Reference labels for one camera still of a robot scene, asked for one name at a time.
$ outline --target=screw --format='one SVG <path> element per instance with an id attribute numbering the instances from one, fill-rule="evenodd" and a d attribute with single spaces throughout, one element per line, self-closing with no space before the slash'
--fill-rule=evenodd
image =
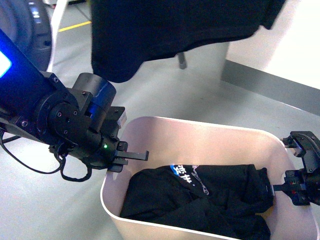
<path id="1" fill-rule="evenodd" d="M 25 120 L 23 120 L 22 122 L 21 122 L 21 126 L 22 127 L 26 127 L 26 126 L 28 126 L 28 121 L 25 121 Z"/>

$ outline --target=hanging black cloth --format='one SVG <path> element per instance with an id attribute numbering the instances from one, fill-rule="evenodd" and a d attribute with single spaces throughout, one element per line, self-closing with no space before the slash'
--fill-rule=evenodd
<path id="1" fill-rule="evenodd" d="M 128 81 L 145 61 L 270 29 L 285 0 L 91 0 L 93 73 Z"/>

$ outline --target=cable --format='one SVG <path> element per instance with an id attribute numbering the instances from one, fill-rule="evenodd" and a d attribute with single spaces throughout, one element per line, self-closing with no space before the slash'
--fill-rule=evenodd
<path id="1" fill-rule="evenodd" d="M 3 139 L 2 141 L 3 141 L 3 144 L 7 144 L 7 143 L 10 143 L 14 140 L 20 139 L 20 138 L 21 138 L 20 136 L 13 136 L 13 137 Z"/>
<path id="2" fill-rule="evenodd" d="M 62 178 L 64 180 L 71 181 L 71 182 L 78 182 L 78 183 L 81 183 L 81 182 L 84 182 L 84 181 L 88 180 L 92 175 L 92 167 L 89 166 L 89 165 L 86 165 L 87 173 L 82 178 L 73 178 L 73 177 L 66 176 L 64 174 L 64 168 L 65 168 L 65 165 L 66 165 L 66 157 L 65 157 L 65 155 L 61 154 L 61 149 L 64 146 L 64 143 L 61 143 L 58 147 L 55 148 L 55 151 L 54 151 L 54 157 L 59 162 L 59 167 L 56 170 L 50 171 L 50 172 L 45 172 L 45 171 L 40 171 L 40 170 L 34 169 L 34 168 L 26 165 L 22 161 L 20 161 L 5 146 L 5 143 L 12 142 L 14 140 L 19 139 L 20 137 L 19 136 L 13 136 L 13 137 L 10 137 L 10 138 L 7 138 L 7 139 L 3 139 L 4 138 L 4 134 L 5 134 L 5 131 L 0 129 L 0 146 L 3 148 L 3 150 L 7 154 L 9 154 L 14 160 L 16 160 L 18 163 L 20 163 L 21 165 L 25 166 L 26 168 L 28 168 L 28 169 L 36 172 L 36 173 L 39 173 L 39 174 L 54 174 L 54 173 L 60 171 L 61 176 L 62 176 Z"/>
<path id="3" fill-rule="evenodd" d="M 39 174 L 54 174 L 54 173 L 60 171 L 60 169 L 62 169 L 64 163 L 66 162 L 66 158 L 65 158 L 65 157 L 64 157 L 64 159 L 62 158 L 62 160 L 61 160 L 61 159 L 59 158 L 59 156 L 58 156 L 58 158 L 57 158 L 57 157 L 55 158 L 55 159 L 59 162 L 59 167 L 58 167 L 56 170 L 50 171 L 50 172 L 46 172 L 46 171 L 40 171 L 40 170 L 34 169 L 34 168 L 26 165 L 26 164 L 23 163 L 22 161 L 20 161 L 18 158 L 16 158 L 16 157 L 6 148 L 6 146 L 5 146 L 5 140 L 7 140 L 6 143 L 8 143 L 8 142 L 11 142 L 11 141 L 16 140 L 16 139 L 18 139 L 18 138 L 10 137 L 10 138 L 4 140 L 4 139 L 3 139 L 3 138 L 4 138 L 4 134 L 5 134 L 5 132 L 4 132 L 3 130 L 0 130 L 0 146 L 3 148 L 3 150 L 4 150 L 7 154 L 9 154 L 14 160 L 16 160 L 18 163 L 20 163 L 21 165 L 25 166 L 26 168 L 28 168 L 28 169 L 36 172 L 36 173 L 39 173 Z"/>

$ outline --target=metal leg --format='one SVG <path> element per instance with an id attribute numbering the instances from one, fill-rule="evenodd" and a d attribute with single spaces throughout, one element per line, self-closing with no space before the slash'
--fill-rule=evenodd
<path id="1" fill-rule="evenodd" d="M 186 61 L 185 53 L 179 52 L 177 55 L 178 55 L 178 59 L 179 59 L 179 68 L 182 70 L 186 69 L 187 68 L 187 61 Z"/>
<path id="2" fill-rule="evenodd" d="M 51 51 L 51 58 L 50 58 L 49 66 L 47 68 L 48 72 L 53 71 L 59 27 L 61 24 L 62 17 L 65 13 L 66 8 L 67 8 L 67 5 L 68 5 L 68 0 L 57 0 L 56 6 L 54 9 L 52 18 L 51 18 L 52 51 Z"/>

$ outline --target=blue light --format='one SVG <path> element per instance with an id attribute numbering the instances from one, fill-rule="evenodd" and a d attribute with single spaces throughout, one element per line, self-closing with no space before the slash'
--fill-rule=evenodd
<path id="1" fill-rule="evenodd" d="M 0 78 L 11 68 L 11 61 L 0 51 Z"/>

